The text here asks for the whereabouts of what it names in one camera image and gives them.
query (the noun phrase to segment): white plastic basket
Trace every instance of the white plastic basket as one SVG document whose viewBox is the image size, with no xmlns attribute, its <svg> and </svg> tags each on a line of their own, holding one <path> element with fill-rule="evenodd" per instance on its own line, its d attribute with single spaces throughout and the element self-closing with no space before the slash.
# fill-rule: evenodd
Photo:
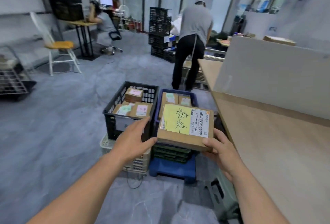
<svg viewBox="0 0 330 224">
<path fill-rule="evenodd" d="M 113 148 L 113 145 L 116 141 L 109 140 L 108 135 L 101 140 L 100 146 L 102 148 L 102 153 L 109 153 Z M 133 172 L 133 173 L 142 173 L 145 174 L 148 172 L 149 162 L 150 162 L 151 149 L 149 148 L 143 155 L 139 158 L 136 158 L 130 163 L 125 164 L 123 171 Z"/>
</svg>

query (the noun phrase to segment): gray partition board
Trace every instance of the gray partition board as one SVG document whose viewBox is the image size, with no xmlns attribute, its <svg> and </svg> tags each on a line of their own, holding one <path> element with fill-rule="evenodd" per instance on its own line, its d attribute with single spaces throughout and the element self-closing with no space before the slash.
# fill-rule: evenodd
<svg viewBox="0 0 330 224">
<path fill-rule="evenodd" d="M 233 37 L 214 89 L 330 119 L 330 54 Z"/>
</svg>

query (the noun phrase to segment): computer monitor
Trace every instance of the computer monitor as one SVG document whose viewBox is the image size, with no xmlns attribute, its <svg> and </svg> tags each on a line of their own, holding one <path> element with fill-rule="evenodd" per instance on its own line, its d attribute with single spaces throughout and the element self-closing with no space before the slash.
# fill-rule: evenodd
<svg viewBox="0 0 330 224">
<path fill-rule="evenodd" d="M 106 6 L 113 6 L 112 0 L 100 0 L 100 4 L 106 5 Z"/>
</svg>

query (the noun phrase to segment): black pants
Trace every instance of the black pants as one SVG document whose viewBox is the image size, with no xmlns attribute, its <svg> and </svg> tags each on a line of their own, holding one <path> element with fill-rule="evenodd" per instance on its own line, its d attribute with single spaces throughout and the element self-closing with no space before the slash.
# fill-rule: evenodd
<svg viewBox="0 0 330 224">
<path fill-rule="evenodd" d="M 188 55 L 192 55 L 192 50 L 194 48 L 196 34 L 188 35 L 179 40 L 177 43 L 177 50 L 175 52 L 175 66 L 173 71 L 173 81 L 172 87 L 173 89 L 179 89 L 181 83 L 182 76 L 182 65 L 184 64 L 185 59 Z M 204 43 L 197 36 L 196 46 L 194 55 L 192 56 L 192 64 L 191 69 L 189 71 L 187 81 L 186 81 L 186 90 L 191 90 L 195 81 L 197 72 L 199 69 L 199 64 L 197 59 L 204 58 L 205 46 Z"/>
</svg>

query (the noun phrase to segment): hand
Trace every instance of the hand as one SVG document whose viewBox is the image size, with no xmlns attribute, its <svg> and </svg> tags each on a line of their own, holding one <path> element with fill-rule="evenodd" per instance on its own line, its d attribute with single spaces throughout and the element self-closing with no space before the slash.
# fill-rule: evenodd
<svg viewBox="0 0 330 224">
<path fill-rule="evenodd" d="M 214 134 L 219 140 L 204 138 L 203 144 L 213 149 L 212 152 L 203 152 L 203 154 L 215 161 L 227 179 L 233 182 L 233 179 L 239 176 L 242 169 L 246 167 L 226 135 L 218 129 L 214 129 Z"/>
<path fill-rule="evenodd" d="M 116 152 L 120 159 L 123 159 L 124 164 L 141 156 L 157 142 L 156 137 L 152 137 L 144 143 L 141 140 L 142 131 L 149 119 L 150 117 L 146 117 L 134 122 L 117 138 L 111 152 Z"/>
</svg>

